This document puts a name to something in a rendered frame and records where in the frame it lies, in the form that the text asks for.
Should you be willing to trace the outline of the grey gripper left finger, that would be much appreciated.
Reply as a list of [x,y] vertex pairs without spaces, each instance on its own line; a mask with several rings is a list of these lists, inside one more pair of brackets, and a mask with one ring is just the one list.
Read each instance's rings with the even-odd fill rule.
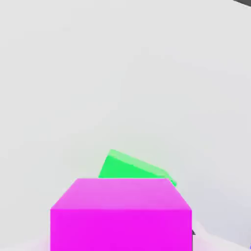
[[50,251],[50,236],[46,235],[39,239],[18,244],[13,251]]

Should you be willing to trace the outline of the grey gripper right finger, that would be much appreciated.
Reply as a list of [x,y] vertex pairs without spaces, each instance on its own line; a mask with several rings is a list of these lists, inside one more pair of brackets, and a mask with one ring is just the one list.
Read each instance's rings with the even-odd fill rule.
[[245,247],[209,234],[198,221],[194,221],[192,227],[193,251],[246,251]]

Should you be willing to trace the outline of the small magenta cube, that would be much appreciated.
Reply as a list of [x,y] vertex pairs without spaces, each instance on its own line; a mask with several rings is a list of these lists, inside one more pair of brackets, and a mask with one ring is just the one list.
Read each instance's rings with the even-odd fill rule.
[[50,209],[50,251],[192,251],[192,210],[166,178],[79,178]]

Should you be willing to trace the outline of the small green cube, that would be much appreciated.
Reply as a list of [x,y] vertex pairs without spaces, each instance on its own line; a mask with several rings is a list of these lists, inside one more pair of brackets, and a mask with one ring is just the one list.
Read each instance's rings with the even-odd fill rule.
[[99,178],[167,178],[177,185],[165,170],[116,150],[109,151]]

